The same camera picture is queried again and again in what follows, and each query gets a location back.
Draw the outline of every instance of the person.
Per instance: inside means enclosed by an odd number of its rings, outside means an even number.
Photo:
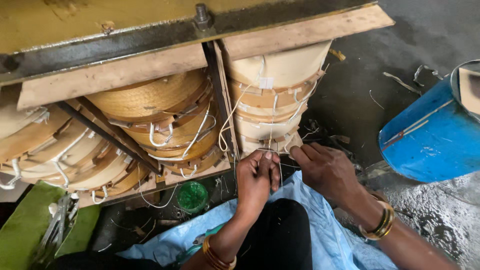
[[[360,185],[346,155],[317,143],[292,147],[303,182],[353,217],[365,232],[385,219],[384,206]],[[234,216],[208,237],[182,270],[312,269],[308,216],[299,203],[266,204],[280,183],[280,157],[256,150],[237,165],[238,205]],[[457,265],[399,219],[392,219],[381,250],[406,270],[457,270]]]

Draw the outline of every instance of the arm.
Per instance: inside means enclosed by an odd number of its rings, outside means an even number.
[[[342,151],[313,143],[292,147],[290,152],[301,167],[306,185],[333,200],[367,232],[377,227],[383,207],[357,181],[355,169]],[[378,244],[402,269],[459,269],[399,219]]]
[[[223,262],[232,262],[248,231],[257,221],[268,200],[270,188],[278,190],[280,157],[272,152],[256,150],[237,165],[238,204],[233,217],[210,238],[210,247]],[[181,268],[209,270],[202,250],[195,253]]]

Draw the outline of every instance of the black pants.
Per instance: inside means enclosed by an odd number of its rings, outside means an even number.
[[[64,255],[48,269],[57,270],[162,270],[148,259],[125,259],[112,254],[78,252]],[[236,270],[312,269],[312,243],[307,212],[293,200],[265,205],[237,254]]]
[[[307,212],[289,199],[265,205],[237,254],[237,270],[312,269]]]

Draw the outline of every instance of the green cloth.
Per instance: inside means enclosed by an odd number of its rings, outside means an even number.
[[[75,225],[65,240],[63,240],[63,243],[55,254],[55,258],[87,249],[96,221],[100,215],[100,209],[100,205],[92,205],[78,209]]]
[[[63,189],[44,182],[28,192],[0,229],[0,270],[28,269],[51,219],[48,206],[63,194]]]

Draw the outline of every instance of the wrist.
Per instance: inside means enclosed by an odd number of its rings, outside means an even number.
[[[351,196],[349,204],[342,208],[355,222],[367,231],[374,230],[382,219],[383,206],[380,205],[366,190]]]
[[[242,205],[237,205],[237,210],[233,215],[232,219],[252,227],[253,224],[257,221],[260,212],[246,209]]]

